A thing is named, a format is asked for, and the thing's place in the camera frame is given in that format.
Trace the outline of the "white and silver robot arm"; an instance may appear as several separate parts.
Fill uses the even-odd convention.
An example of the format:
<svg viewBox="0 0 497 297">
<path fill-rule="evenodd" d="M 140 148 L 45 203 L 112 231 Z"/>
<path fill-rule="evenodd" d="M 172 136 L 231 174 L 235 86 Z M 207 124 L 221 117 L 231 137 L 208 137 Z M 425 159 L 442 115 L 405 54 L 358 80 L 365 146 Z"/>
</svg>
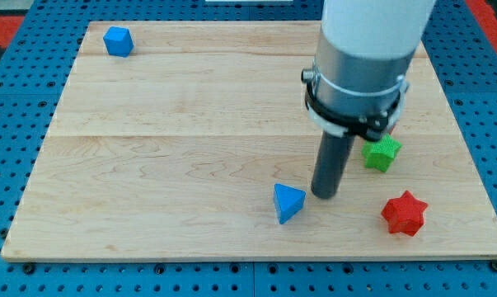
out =
<svg viewBox="0 0 497 297">
<path fill-rule="evenodd" d="M 378 141 L 406 103 L 406 72 L 434 0 L 325 0 L 305 104 L 325 133 Z"/>
</svg>

